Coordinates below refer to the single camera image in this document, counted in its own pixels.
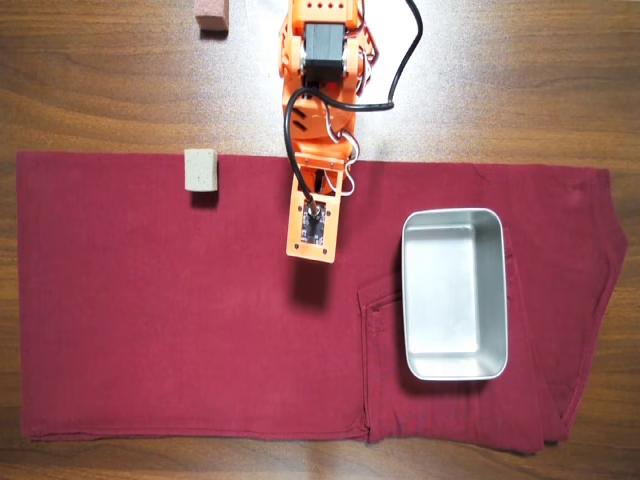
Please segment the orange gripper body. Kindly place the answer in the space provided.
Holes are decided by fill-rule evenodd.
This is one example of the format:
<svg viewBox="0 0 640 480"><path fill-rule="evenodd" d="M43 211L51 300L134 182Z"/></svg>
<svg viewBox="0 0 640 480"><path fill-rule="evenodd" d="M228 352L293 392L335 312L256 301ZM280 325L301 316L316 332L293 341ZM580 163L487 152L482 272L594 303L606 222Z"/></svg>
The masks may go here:
<svg viewBox="0 0 640 480"><path fill-rule="evenodd" d="M331 139L292 142L301 174L313 194L351 196L355 180L351 175L358 160L358 142L351 135Z"/></svg>

